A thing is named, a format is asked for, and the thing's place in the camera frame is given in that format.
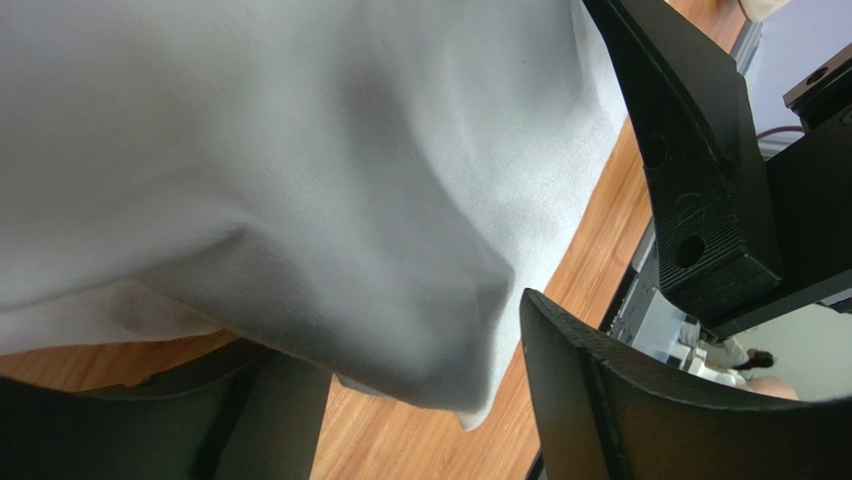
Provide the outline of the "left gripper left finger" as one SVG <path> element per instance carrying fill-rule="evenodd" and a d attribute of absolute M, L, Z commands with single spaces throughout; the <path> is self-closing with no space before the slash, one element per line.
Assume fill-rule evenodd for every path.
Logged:
<path fill-rule="evenodd" d="M 306 479 L 330 374 L 238 340 L 133 387 L 1 381 L 5 479 Z"/>

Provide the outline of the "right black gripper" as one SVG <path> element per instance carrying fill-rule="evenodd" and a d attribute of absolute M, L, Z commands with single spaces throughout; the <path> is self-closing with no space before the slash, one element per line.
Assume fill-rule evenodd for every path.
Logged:
<path fill-rule="evenodd" d="M 804 134 L 766 171 L 728 53 L 663 1 L 586 7 L 642 156 L 663 295 L 722 338 L 812 304 L 849 314 L 851 48 L 784 94 Z"/>

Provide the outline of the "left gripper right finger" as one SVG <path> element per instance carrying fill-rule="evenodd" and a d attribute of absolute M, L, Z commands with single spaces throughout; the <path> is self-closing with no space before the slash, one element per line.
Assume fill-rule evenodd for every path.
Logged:
<path fill-rule="evenodd" d="M 847 479 L 851 403 L 797 402 L 659 362 L 528 289 L 520 324 L 551 479 Z"/>

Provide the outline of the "white printed t-shirt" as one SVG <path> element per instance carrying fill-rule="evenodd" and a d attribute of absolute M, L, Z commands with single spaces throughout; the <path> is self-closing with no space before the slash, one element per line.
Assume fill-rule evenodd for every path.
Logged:
<path fill-rule="evenodd" d="M 473 430 L 625 117 L 579 1 L 5 1 L 1 350 L 224 328 Z"/>

